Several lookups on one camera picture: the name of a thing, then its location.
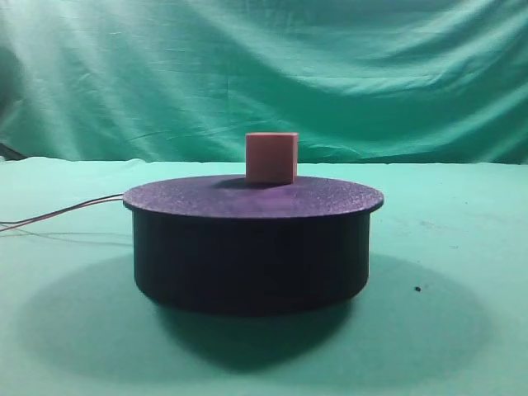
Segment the pink cube block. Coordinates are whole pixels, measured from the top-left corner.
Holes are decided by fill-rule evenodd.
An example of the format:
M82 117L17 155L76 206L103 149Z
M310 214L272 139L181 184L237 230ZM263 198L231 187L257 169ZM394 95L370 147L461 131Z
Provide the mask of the pink cube block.
M297 133L249 133L245 136L245 178L254 184L291 184L297 176Z

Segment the black round turntable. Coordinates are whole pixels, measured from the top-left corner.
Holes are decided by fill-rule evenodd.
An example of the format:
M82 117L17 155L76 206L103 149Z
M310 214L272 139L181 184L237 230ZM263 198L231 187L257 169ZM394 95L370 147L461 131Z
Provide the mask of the black round turntable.
M183 177L129 189L134 281L163 306L275 316L339 304L369 277L370 186L322 177L285 185L241 175Z

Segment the green backdrop cloth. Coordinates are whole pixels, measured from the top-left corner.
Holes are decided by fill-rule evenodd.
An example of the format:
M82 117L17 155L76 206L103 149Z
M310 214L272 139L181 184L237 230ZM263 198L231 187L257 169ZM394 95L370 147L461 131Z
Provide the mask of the green backdrop cloth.
M25 157L527 161L524 1L4 1L1 143Z

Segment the green table cloth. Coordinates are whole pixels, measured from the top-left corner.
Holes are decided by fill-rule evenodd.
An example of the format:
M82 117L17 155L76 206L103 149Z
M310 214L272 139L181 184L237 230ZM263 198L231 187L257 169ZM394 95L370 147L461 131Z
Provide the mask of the green table cloth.
M272 319L159 308L133 281L130 212L75 210L1 235L2 394L526 394L526 166L299 171L384 193L351 303Z

